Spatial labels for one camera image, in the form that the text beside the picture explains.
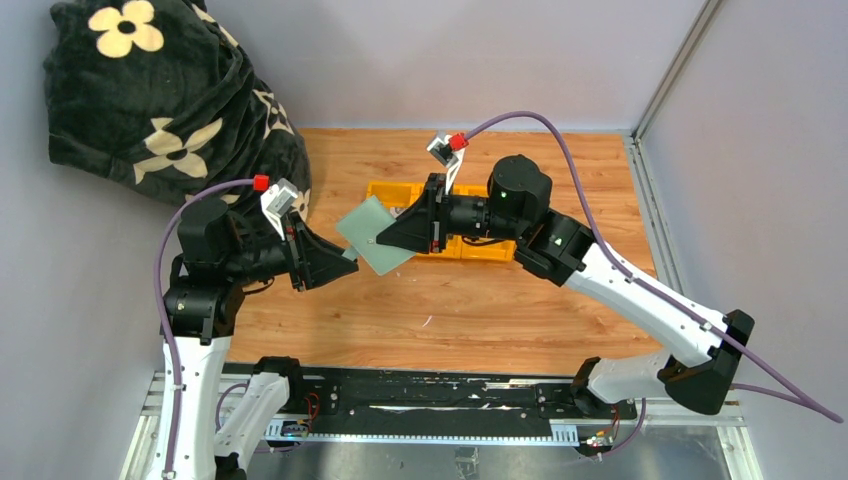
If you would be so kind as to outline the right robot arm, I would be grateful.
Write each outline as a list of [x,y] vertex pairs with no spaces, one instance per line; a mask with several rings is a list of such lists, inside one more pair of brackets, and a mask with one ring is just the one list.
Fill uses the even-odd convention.
[[376,236],[381,246],[440,252],[448,237],[512,241],[526,271],[587,295],[662,345],[649,355],[591,357],[570,384],[573,403],[595,414],[620,401],[669,398],[703,415],[720,412],[753,319],[723,314],[680,295],[622,257],[578,220],[550,207],[552,179],[523,155],[494,166],[485,196],[455,194],[431,174],[418,199]]

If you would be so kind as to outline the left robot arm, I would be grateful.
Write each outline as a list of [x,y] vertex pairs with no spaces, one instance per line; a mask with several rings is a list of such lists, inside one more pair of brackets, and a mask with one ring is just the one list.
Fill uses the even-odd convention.
[[240,216],[219,198],[192,202],[179,214],[182,248],[161,297],[165,378],[160,438],[149,479],[244,479],[267,426],[279,411],[314,417],[320,410],[300,362],[265,356],[254,366],[235,410],[222,419],[219,391],[246,286],[278,276],[311,290],[358,270],[344,249],[315,235],[298,213],[280,233],[240,238]]

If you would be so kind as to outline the green card holder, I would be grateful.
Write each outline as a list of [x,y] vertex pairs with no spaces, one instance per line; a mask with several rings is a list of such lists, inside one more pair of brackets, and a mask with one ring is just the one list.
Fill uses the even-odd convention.
[[363,259],[378,275],[383,276],[412,259],[411,250],[381,245],[377,236],[396,223],[396,219],[376,196],[371,196],[351,210],[336,224],[336,231],[350,244],[350,250]]

